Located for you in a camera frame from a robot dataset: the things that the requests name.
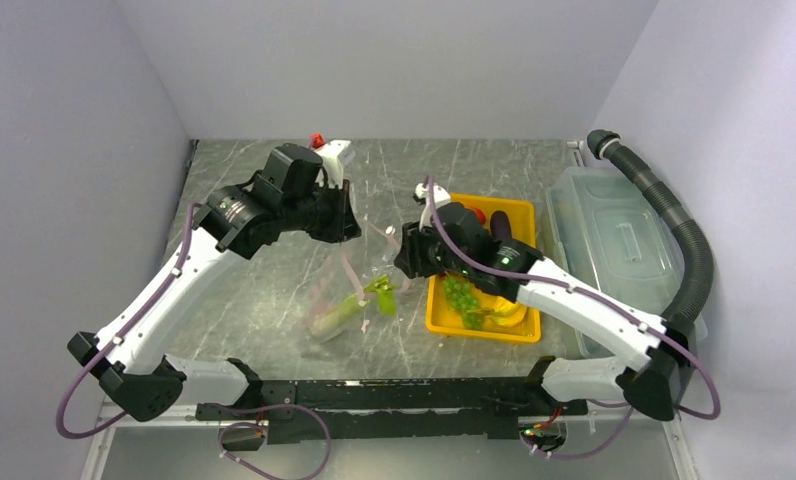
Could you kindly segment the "orange red fruit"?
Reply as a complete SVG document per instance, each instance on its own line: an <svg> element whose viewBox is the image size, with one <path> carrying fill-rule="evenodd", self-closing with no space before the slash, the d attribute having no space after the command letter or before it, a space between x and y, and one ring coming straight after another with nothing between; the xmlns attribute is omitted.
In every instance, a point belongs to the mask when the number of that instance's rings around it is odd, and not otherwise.
<svg viewBox="0 0 796 480"><path fill-rule="evenodd" d="M481 225L485 225L487 223L487 217L482 210L476 207L469 207L469 210L475 214Z"/></svg>

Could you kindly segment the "purple eggplant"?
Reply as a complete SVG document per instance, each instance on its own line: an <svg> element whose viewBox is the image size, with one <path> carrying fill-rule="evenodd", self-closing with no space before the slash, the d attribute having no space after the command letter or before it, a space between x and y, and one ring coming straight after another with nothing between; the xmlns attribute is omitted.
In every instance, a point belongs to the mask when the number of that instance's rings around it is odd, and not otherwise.
<svg viewBox="0 0 796 480"><path fill-rule="evenodd" d="M496 210L489 219L489 230L497 241L513 239L513 232L508 215L502 210Z"/></svg>

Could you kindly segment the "celery stalk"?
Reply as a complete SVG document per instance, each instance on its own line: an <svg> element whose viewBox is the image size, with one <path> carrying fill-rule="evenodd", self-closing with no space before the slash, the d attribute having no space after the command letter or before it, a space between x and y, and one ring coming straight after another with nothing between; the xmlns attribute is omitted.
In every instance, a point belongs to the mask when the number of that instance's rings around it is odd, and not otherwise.
<svg viewBox="0 0 796 480"><path fill-rule="evenodd" d="M399 289L388 275L378 277L363 288L362 297L352 293L334 305L315 306L307 330L315 340L333 339L363 316L372 304L380 315L392 317L397 311L396 294Z"/></svg>

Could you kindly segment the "clear zip top bag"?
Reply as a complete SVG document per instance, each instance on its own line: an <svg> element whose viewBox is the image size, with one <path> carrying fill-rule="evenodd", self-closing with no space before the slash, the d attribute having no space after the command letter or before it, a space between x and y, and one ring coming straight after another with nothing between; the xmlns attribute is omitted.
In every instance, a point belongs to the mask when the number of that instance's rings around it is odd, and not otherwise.
<svg viewBox="0 0 796 480"><path fill-rule="evenodd" d="M410 280L393 264L400 249L398 228L395 225L377 225L369 220L363 220L361 228L360 237L335 246L308 282L308 290L302 301L301 322L309 338L317 343L331 341L348 331L366 333L374 321L393 319L397 311L392 317L380 315L372 304L363 316L353 321L342 333L333 339L318 341L307 330L315 306L334 305L352 293L362 297L363 288L383 275L388 275L400 287L396 294L397 307L410 288Z"/></svg>

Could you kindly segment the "yellow banana bunch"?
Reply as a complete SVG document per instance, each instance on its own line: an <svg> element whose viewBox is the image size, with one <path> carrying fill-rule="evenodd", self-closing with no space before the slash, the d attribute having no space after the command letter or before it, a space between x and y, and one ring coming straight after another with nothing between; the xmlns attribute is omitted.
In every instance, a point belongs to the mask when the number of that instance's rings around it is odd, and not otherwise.
<svg viewBox="0 0 796 480"><path fill-rule="evenodd" d="M509 328L524 321L527 307L518 302L511 302L503 297L496 297L487 307L485 316L494 324Z"/></svg>

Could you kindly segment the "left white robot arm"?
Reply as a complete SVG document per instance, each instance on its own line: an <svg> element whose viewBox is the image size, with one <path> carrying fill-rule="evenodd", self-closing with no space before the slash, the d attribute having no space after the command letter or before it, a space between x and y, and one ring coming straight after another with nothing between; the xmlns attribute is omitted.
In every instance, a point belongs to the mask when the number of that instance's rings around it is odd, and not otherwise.
<svg viewBox="0 0 796 480"><path fill-rule="evenodd" d="M243 361L185 360L169 346L232 269L282 234L303 232L327 244L360 236L344 172L352 157L348 140L272 149L249 180L190 206L181 243L158 274L106 327L77 333L69 352L139 422L183 404L217 403L235 419L253 417L262 384Z"/></svg>

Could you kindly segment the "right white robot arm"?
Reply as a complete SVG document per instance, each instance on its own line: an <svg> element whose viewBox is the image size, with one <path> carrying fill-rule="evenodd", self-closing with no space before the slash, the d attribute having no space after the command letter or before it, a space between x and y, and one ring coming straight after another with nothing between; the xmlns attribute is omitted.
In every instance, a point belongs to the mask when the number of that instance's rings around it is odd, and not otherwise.
<svg viewBox="0 0 796 480"><path fill-rule="evenodd" d="M681 410L689 372L701 363L670 323L694 321L699 299L681 291L680 311L647 313L576 279L534 247L495 238L450 198L414 199L422 214L403 225L394 261L407 277L455 274L485 294L549 313L610 351L604 359L538 361L524 391L531 411L548 415L563 402L611 399L659 421Z"/></svg>

